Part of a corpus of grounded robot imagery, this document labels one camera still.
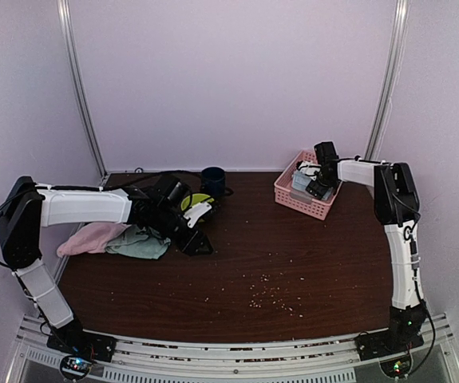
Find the light blue towel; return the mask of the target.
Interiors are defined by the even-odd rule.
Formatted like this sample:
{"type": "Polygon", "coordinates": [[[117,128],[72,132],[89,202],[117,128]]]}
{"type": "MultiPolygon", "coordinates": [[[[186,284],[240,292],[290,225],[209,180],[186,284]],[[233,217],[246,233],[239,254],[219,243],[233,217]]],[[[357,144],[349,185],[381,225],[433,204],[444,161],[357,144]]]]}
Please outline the light blue towel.
{"type": "Polygon", "coordinates": [[[308,175],[299,170],[294,170],[291,176],[291,187],[297,191],[304,192],[311,181],[316,179],[316,175],[308,175]]]}

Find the patterned blue pastel towel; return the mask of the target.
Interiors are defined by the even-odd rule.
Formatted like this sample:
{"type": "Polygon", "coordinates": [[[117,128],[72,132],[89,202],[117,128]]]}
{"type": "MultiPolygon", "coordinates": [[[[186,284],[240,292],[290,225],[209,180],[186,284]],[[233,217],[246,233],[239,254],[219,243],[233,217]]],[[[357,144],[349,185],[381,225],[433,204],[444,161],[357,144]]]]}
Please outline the patterned blue pastel towel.
{"type": "Polygon", "coordinates": [[[326,190],[326,192],[323,194],[321,200],[322,201],[327,201],[328,199],[330,199],[332,197],[332,195],[334,194],[334,189],[333,188],[329,188],[326,190]]]}

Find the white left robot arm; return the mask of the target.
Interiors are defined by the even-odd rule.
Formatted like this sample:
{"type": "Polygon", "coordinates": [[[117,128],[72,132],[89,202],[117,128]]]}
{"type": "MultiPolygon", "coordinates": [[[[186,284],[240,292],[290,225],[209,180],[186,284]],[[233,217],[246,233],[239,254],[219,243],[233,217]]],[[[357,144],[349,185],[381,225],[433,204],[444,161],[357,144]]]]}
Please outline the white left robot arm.
{"type": "Polygon", "coordinates": [[[171,240],[186,255],[210,255],[210,240],[200,228],[214,208],[200,202],[173,173],[140,187],[127,182],[103,187],[40,184],[17,178],[0,204],[0,266],[9,270],[50,327],[50,335],[71,354],[90,341],[73,308],[49,271],[43,233],[51,227],[114,223],[145,227],[171,240]]]}

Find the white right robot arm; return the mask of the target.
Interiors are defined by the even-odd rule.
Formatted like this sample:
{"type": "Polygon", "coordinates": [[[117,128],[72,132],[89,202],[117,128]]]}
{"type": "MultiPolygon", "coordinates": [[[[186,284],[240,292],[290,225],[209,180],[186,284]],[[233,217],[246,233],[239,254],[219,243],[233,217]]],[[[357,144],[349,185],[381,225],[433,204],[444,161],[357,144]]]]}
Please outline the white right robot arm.
{"type": "Polygon", "coordinates": [[[307,192],[316,199],[343,182],[373,189],[374,214],[386,233],[393,276],[390,321],[382,344],[390,352],[399,352],[419,334],[428,318],[417,246],[420,200],[410,166],[359,156],[342,159],[331,141],[316,144],[314,151],[320,169],[307,192]]]}

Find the pink perforated plastic basket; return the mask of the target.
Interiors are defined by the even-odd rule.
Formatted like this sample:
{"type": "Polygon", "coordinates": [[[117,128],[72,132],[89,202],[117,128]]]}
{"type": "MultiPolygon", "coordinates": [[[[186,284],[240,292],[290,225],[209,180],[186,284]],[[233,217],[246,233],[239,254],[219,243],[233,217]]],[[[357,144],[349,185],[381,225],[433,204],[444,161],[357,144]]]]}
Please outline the pink perforated plastic basket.
{"type": "Polygon", "coordinates": [[[292,187],[293,174],[296,170],[296,164],[300,160],[317,163],[313,150],[301,150],[274,182],[275,202],[313,218],[325,220],[341,186],[338,186],[327,199],[322,200],[316,199],[304,191],[294,189],[292,187]]]}

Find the lime green bowl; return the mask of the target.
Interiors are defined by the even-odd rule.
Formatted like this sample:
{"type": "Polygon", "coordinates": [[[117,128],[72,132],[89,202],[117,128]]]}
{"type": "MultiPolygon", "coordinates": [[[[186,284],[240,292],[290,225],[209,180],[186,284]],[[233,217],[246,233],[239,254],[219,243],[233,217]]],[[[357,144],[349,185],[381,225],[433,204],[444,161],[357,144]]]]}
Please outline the lime green bowl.
{"type": "Polygon", "coordinates": [[[190,207],[197,205],[198,203],[213,203],[215,200],[208,194],[204,193],[192,193],[187,195],[180,204],[181,211],[187,211],[190,207]]]}

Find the mint green towel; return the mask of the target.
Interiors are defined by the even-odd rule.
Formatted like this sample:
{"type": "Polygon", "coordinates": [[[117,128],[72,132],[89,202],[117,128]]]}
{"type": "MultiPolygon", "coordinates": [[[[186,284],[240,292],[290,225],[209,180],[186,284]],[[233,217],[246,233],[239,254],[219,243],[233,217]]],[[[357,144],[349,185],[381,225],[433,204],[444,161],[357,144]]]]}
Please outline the mint green towel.
{"type": "Polygon", "coordinates": [[[157,260],[164,255],[172,241],[151,227],[131,226],[109,241],[105,252],[135,259],[157,260]]]}

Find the dark blue mug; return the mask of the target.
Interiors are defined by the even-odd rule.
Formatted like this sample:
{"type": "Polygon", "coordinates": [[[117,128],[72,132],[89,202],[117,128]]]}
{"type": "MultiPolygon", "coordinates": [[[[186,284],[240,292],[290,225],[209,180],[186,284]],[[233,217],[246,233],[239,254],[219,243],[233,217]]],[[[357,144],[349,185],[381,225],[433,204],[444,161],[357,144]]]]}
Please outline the dark blue mug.
{"type": "Polygon", "coordinates": [[[219,167],[208,167],[201,171],[200,190],[208,195],[222,196],[225,193],[225,171],[219,167]]]}

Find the pink towel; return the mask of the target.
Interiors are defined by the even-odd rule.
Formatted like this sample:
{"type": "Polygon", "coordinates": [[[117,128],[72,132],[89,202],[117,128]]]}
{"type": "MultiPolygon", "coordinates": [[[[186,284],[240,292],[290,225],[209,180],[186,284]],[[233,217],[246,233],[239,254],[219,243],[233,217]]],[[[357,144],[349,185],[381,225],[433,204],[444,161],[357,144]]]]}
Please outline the pink towel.
{"type": "Polygon", "coordinates": [[[70,236],[57,249],[57,256],[100,254],[105,252],[108,242],[121,235],[129,225],[124,223],[88,223],[70,236]]]}

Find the right aluminium frame post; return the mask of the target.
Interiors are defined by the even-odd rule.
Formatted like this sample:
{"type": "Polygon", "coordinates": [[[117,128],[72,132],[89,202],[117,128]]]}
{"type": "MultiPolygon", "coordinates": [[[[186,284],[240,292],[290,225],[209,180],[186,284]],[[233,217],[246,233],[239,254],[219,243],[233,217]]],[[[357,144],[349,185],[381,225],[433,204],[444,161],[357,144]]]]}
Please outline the right aluminium frame post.
{"type": "Polygon", "coordinates": [[[378,98],[378,106],[370,130],[370,137],[364,154],[365,160],[378,160],[379,158],[386,127],[392,110],[394,88],[401,72],[409,11],[410,1],[396,1],[386,70],[382,81],[380,96],[378,98]]]}

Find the aluminium frame post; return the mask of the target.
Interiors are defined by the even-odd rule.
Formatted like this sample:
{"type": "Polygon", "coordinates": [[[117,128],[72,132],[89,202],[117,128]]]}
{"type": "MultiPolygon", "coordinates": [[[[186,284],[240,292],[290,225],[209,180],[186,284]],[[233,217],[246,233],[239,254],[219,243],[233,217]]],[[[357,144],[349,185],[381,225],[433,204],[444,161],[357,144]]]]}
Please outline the aluminium frame post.
{"type": "Polygon", "coordinates": [[[58,0],[57,10],[69,62],[69,70],[73,81],[74,97],[77,102],[82,128],[84,129],[89,150],[97,168],[97,173],[102,179],[104,179],[108,173],[105,162],[102,158],[100,145],[94,131],[93,120],[85,93],[85,86],[81,75],[81,67],[78,60],[77,47],[74,38],[69,1],[58,0]]]}
{"type": "Polygon", "coordinates": [[[401,72],[409,11],[410,1],[396,1],[386,70],[382,81],[380,96],[378,98],[378,106],[370,130],[370,137],[364,154],[365,160],[378,160],[379,158],[386,127],[392,110],[394,88],[401,72]]]}

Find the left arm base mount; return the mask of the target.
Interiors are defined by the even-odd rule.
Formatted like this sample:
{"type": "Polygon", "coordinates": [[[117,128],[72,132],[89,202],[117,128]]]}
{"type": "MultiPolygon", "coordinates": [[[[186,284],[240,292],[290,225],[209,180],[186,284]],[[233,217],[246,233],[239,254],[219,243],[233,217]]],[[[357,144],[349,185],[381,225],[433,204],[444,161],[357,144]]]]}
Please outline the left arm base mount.
{"type": "Polygon", "coordinates": [[[68,381],[80,381],[86,378],[93,367],[100,361],[111,362],[116,349],[114,337],[83,333],[83,345],[68,345],[58,336],[50,334],[47,347],[65,354],[59,362],[59,372],[68,381]]]}

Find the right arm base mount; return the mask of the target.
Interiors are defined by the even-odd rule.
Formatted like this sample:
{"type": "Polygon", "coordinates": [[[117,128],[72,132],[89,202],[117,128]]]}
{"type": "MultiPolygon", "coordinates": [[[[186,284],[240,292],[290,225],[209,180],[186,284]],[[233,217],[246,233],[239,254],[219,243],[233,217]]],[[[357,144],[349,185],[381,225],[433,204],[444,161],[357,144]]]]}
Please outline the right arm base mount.
{"type": "Polygon", "coordinates": [[[402,341],[390,336],[388,330],[361,332],[354,339],[360,361],[378,360],[382,373],[391,379],[406,379],[413,370],[412,350],[424,345],[420,334],[402,341]]]}

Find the aluminium front rail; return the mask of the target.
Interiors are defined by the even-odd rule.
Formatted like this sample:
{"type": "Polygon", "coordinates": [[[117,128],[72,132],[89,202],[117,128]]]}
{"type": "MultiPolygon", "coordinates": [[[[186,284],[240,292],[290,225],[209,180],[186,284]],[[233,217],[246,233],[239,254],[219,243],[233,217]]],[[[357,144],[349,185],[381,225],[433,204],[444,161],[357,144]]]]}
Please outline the aluminium front rail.
{"type": "Polygon", "coordinates": [[[424,345],[364,360],[356,334],[256,343],[167,342],[115,336],[111,361],[86,382],[393,382],[385,369],[411,357],[408,382],[459,382],[459,349],[444,315],[421,331],[424,345]]]}

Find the left aluminium frame post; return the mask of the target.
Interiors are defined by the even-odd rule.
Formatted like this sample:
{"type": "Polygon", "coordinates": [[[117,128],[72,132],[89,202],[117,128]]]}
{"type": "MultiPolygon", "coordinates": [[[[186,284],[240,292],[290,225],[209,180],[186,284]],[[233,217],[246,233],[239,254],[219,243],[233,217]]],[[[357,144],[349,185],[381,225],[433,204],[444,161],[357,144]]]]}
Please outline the left aluminium frame post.
{"type": "Polygon", "coordinates": [[[74,97],[77,102],[82,128],[84,129],[89,150],[97,168],[97,173],[102,179],[104,179],[108,173],[105,162],[102,158],[100,145],[94,131],[93,120],[85,93],[85,86],[81,75],[81,67],[78,60],[77,47],[74,38],[69,1],[58,0],[57,10],[69,62],[69,70],[73,81],[74,97]]]}

